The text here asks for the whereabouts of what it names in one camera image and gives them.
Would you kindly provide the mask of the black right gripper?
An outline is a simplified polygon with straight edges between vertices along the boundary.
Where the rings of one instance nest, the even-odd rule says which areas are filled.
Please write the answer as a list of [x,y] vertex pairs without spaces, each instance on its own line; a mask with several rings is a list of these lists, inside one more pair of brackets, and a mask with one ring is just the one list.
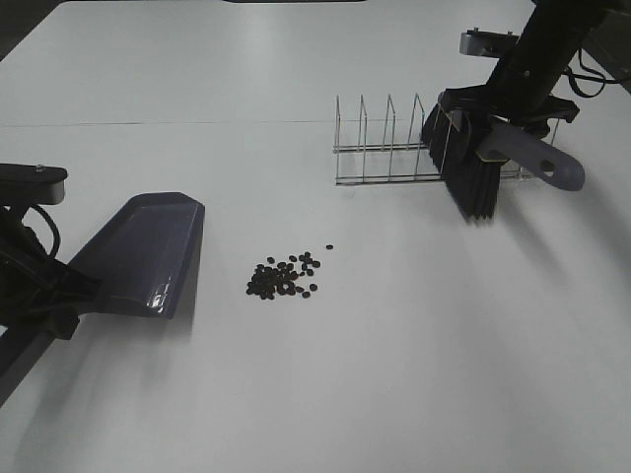
[[580,109],[570,100],[551,94],[569,60],[542,56],[519,58],[509,53],[499,59],[482,85],[444,90],[440,107],[506,118],[518,126],[545,122],[550,118],[574,121]]

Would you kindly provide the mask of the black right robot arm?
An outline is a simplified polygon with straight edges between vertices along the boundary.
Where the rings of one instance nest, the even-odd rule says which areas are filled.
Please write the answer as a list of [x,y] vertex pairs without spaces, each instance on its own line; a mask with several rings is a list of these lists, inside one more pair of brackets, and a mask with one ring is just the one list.
[[520,34],[467,30],[459,52],[497,63],[484,84],[444,90],[439,107],[501,117],[521,128],[545,128],[550,119],[572,122],[578,107],[551,92],[584,40],[610,15],[629,16],[630,7],[623,1],[537,1]]

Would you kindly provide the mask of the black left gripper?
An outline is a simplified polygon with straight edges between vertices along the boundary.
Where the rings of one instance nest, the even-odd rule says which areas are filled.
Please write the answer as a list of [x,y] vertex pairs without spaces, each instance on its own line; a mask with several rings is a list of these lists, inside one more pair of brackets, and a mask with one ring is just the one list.
[[[30,210],[48,225],[52,246],[45,249],[35,231],[23,224]],[[1,325],[32,328],[69,340],[80,316],[96,307],[102,285],[56,256],[61,236],[40,206],[1,208]]]

